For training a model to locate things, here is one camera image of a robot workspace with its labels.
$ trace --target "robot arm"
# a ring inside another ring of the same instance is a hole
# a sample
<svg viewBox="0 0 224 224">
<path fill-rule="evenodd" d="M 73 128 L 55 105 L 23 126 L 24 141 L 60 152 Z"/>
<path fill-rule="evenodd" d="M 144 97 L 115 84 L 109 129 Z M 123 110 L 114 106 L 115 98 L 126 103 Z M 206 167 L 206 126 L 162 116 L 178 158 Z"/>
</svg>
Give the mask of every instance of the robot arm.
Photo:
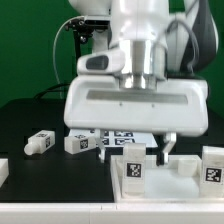
<svg viewBox="0 0 224 224">
<path fill-rule="evenodd" d="M 171 15 L 172 19 L 184 21 L 195 34 L 199 47 L 199 60 L 194 71 L 205 68 L 216 56 L 218 34 L 212 18 L 208 0 L 184 0 L 185 13 Z M 187 63 L 193 57 L 192 43 L 183 27 L 167 35 L 168 64 L 167 69 L 186 72 Z"/>
<path fill-rule="evenodd" d="M 112 9 L 115 12 L 118 12 L 120 10 L 120 5 L 118 3 L 111 4 L 111 0 L 104 0 L 104 1 L 93 0 L 91 2 L 89 2 L 88 0 L 81 0 L 81 1 L 69 0 L 69 2 L 72 5 L 72 7 L 76 9 L 81 15 L 109 16 L 111 6 L 113 8 L 117 7 Z M 145 6 L 144 8 L 137 7 L 137 10 L 139 12 L 143 13 L 145 8 L 153 6 L 152 10 L 155 10 L 155 12 L 157 12 L 158 14 L 160 14 L 160 12 L 161 14 L 164 13 L 163 18 L 167 17 L 168 21 L 175 20 L 175 19 L 182 20 L 193 31 L 193 33 L 195 34 L 197 38 L 199 52 L 200 52 L 199 61 L 197 65 L 194 67 L 195 71 L 202 70 L 215 58 L 217 50 L 218 50 L 218 34 L 217 34 L 216 25 L 214 23 L 214 20 L 210 12 L 208 0 L 184 0 L 185 13 L 170 14 L 169 18 L 166 15 L 167 10 L 169 8 L 167 1 L 163 1 L 159 3 L 160 7 L 156 7 L 153 1 L 143 0 L 138 2 L 139 3 L 142 2 L 142 4 L 144 4 Z M 130 7 L 125 6 L 125 10 L 126 10 L 126 13 L 127 13 L 127 10 L 129 11 L 131 10 L 131 14 L 133 16 L 134 8 L 131 9 Z M 119 31 L 121 30 L 121 27 L 119 27 L 118 24 L 121 24 L 122 26 L 121 20 L 122 18 L 124 19 L 124 17 L 118 19 L 118 17 L 116 17 L 116 13 L 112 12 L 112 14 L 114 15 L 114 18 L 111 19 L 111 23 L 117 24 L 112 26 L 115 27 L 114 29 L 118 29 L 118 31 L 116 30 L 112 31 L 113 38 L 112 38 L 111 45 L 114 45 L 113 42 L 114 42 L 114 39 L 116 38 L 115 36 L 118 35 Z M 153 24 L 155 25 L 153 19 L 148 18 L 148 21 L 149 20 L 151 20 L 149 23 L 152 23 L 152 26 Z M 158 27 L 160 28 L 159 29 L 153 28 L 153 32 L 155 30 L 157 32 L 161 31 L 161 26 L 159 25 Z M 136 32 L 136 29 L 138 28 L 137 27 L 134 28 L 132 26 L 129 31 Z M 107 47 L 108 47 L 108 33 L 107 32 L 103 32 L 101 34 L 94 32 L 93 39 L 94 39 L 93 52 L 100 52 L 100 51 L 107 50 Z M 174 72 L 187 72 L 187 64 L 193 58 L 193 49 L 192 49 L 192 43 L 189 38 L 189 35 L 184 29 L 184 27 L 178 26 L 175 30 L 169 33 L 166 36 L 166 43 L 167 43 L 167 70 L 174 71 Z"/>
<path fill-rule="evenodd" d="M 159 164 L 167 163 L 176 134 L 199 136 L 208 127 L 206 81 L 167 79 L 167 70 L 188 69 L 196 43 L 199 57 L 192 70 L 203 69 L 215 57 L 218 38 L 208 0 L 185 0 L 186 12 L 173 15 L 168 0 L 70 3 L 89 15 L 84 17 L 87 26 L 98 27 L 101 18 L 109 18 L 112 37 L 108 47 L 79 59 L 79 77 L 66 101 L 66 125 L 164 134 L 167 144 Z M 177 20 L 167 32 L 171 21 Z"/>
</svg>

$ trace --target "black table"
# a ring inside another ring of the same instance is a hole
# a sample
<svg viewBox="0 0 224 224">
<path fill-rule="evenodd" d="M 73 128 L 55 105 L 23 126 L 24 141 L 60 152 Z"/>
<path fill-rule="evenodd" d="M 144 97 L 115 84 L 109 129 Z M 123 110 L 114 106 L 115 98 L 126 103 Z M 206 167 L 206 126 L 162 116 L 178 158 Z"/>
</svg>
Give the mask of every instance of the black table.
<svg viewBox="0 0 224 224">
<path fill-rule="evenodd" d="M 0 202 L 114 202 L 110 155 L 122 154 L 122 149 L 108 149 L 104 164 L 98 159 L 99 149 L 76 155 L 65 152 L 64 104 L 19 99 L 0 109 L 0 158 L 9 160 Z M 41 130 L 55 131 L 55 145 L 42 155 L 27 156 L 28 138 Z M 224 120 L 211 110 L 208 131 L 198 138 L 178 137 L 172 154 L 200 155 L 203 145 L 224 147 Z"/>
</svg>

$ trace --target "small white cube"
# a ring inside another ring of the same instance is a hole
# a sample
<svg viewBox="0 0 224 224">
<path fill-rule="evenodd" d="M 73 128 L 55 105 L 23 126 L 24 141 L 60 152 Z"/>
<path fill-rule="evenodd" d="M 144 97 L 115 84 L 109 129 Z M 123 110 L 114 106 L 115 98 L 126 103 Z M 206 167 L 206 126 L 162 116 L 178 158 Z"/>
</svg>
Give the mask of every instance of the small white cube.
<svg viewBox="0 0 224 224">
<path fill-rule="evenodd" d="M 79 135 L 65 137 L 65 151 L 70 154 L 77 154 L 94 148 L 96 148 L 96 140 L 92 136 Z"/>
<path fill-rule="evenodd" d="M 9 175 L 8 159 L 0 159 L 0 187 Z"/>
<path fill-rule="evenodd" d="M 145 193 L 146 145 L 127 143 L 123 149 L 122 197 L 143 197 Z"/>
<path fill-rule="evenodd" d="M 201 197 L 224 197 L 224 148 L 203 147 Z"/>
<path fill-rule="evenodd" d="M 24 152 L 31 156 L 35 153 L 42 154 L 55 144 L 55 132 L 42 130 L 28 139 Z"/>
</svg>

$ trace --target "rectangular block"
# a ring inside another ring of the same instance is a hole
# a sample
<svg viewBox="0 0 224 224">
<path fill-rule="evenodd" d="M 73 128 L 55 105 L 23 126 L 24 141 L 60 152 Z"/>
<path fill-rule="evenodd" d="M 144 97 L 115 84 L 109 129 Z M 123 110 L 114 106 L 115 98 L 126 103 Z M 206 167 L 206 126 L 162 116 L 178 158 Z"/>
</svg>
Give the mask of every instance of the rectangular block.
<svg viewBox="0 0 224 224">
<path fill-rule="evenodd" d="M 145 156 L 145 144 L 125 144 L 123 150 L 122 197 L 144 196 Z"/>
<path fill-rule="evenodd" d="M 0 159 L 0 187 L 9 175 L 8 159 Z"/>
<path fill-rule="evenodd" d="M 200 196 L 224 196 L 224 148 L 203 147 Z"/>
<path fill-rule="evenodd" d="M 95 138 L 84 135 L 65 137 L 65 151 L 70 154 L 77 154 L 96 148 Z"/>
</svg>

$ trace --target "cable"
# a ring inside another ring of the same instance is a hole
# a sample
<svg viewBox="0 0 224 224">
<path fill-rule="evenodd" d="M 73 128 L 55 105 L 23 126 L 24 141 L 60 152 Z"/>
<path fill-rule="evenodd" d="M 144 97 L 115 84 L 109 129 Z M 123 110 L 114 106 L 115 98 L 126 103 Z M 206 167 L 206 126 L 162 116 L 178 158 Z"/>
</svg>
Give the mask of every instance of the cable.
<svg viewBox="0 0 224 224">
<path fill-rule="evenodd" d="M 60 93 L 62 93 L 65 90 L 62 90 L 61 87 L 69 86 L 69 85 L 70 85 L 70 83 L 62 83 L 62 84 L 54 85 L 54 86 L 52 86 L 52 87 L 50 87 L 50 88 L 48 88 L 48 89 L 46 89 L 46 90 L 36 94 L 34 96 L 34 98 L 35 99 L 41 99 L 45 94 L 50 93 L 50 92 L 60 92 Z"/>
<path fill-rule="evenodd" d="M 188 27 L 188 25 L 184 21 L 179 20 L 179 19 L 174 19 L 173 21 L 171 21 L 169 23 L 168 27 L 158 36 L 155 43 L 153 44 L 153 51 L 155 50 L 156 44 L 160 41 L 160 39 L 164 35 L 170 33 L 174 29 L 176 29 L 178 24 L 182 25 L 185 28 L 185 30 L 187 31 L 187 33 L 189 34 L 189 36 L 191 38 L 193 51 L 194 51 L 194 56 L 193 56 L 193 59 L 187 64 L 187 69 L 193 75 L 194 74 L 193 67 L 199 61 L 199 46 L 198 46 L 198 41 L 197 41 L 197 38 L 196 38 L 194 32 Z"/>
<path fill-rule="evenodd" d="M 67 20 L 66 22 L 64 22 L 61 27 L 59 28 L 56 36 L 55 36 L 55 39 L 54 39 L 54 45 L 53 45 L 53 67 L 54 67 L 54 75 L 55 75 L 55 78 L 57 80 L 57 83 L 58 84 L 61 84 L 61 81 L 60 81 L 60 78 L 59 78 L 59 74 L 58 74 L 58 70 L 57 70 L 57 64 L 56 64 L 56 48 L 57 48 L 57 42 L 58 42 L 58 37 L 62 31 L 62 29 L 65 27 L 65 25 L 67 23 L 69 23 L 70 21 L 72 21 L 73 19 L 75 19 L 77 17 L 73 17 L 69 20 Z"/>
<path fill-rule="evenodd" d="M 191 39 L 191 43 L 192 43 L 192 46 L 193 46 L 193 51 L 194 51 L 194 56 L 193 56 L 193 59 L 187 64 L 187 69 L 189 72 L 191 72 L 191 74 L 194 73 L 194 70 L 193 70 L 193 67 L 198 63 L 199 61 L 199 46 L 198 46 L 198 41 L 197 41 L 197 38 L 194 34 L 194 32 L 189 28 L 189 26 L 182 20 L 179 20 L 179 19 L 175 19 L 173 20 L 168 28 L 167 28 L 167 33 L 170 33 L 172 31 L 172 26 L 174 25 L 182 25 L 185 30 L 187 31 L 187 33 L 189 34 L 190 36 L 190 39 Z"/>
</svg>

